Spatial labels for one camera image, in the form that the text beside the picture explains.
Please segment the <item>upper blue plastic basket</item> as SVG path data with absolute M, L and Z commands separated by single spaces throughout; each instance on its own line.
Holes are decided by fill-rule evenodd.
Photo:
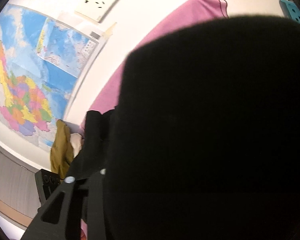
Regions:
M 283 14 L 287 18 L 300 23 L 300 10 L 294 2 L 288 0 L 280 0 L 280 5 L 283 10 Z

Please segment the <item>black coat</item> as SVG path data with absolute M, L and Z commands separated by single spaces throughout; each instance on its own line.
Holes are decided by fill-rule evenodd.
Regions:
M 300 239 L 300 24 L 204 23 L 187 233 L 173 239 Z

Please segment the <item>pink floral bed sheet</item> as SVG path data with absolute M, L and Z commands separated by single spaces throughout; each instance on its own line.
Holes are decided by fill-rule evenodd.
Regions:
M 188 0 L 163 19 L 112 75 L 87 112 L 69 173 L 89 181 L 89 239 L 173 239 L 187 233 L 199 113 L 204 23 L 226 19 L 225 0 Z

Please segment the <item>mustard folded garment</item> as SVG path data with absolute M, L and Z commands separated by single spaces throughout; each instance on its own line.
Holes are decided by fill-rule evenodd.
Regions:
M 62 120 L 57 120 L 57 132 L 50 150 L 51 171 L 63 180 L 74 159 L 74 149 L 70 142 L 70 129 Z

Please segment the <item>cream folded garment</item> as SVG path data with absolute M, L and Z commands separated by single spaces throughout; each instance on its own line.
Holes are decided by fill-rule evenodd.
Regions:
M 73 148 L 74 158 L 77 157 L 83 145 L 83 138 L 79 133 L 70 134 L 70 144 Z

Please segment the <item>colourful wall map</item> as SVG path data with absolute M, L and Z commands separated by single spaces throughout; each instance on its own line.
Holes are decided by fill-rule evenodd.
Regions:
M 57 20 L 5 5 L 0 13 L 0 121 L 49 151 L 56 122 L 97 46 Z

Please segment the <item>grey wardrobe door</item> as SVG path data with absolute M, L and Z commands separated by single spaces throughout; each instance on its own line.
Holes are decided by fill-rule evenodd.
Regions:
M 0 147 L 0 214 L 26 228 L 39 207 L 34 171 Z

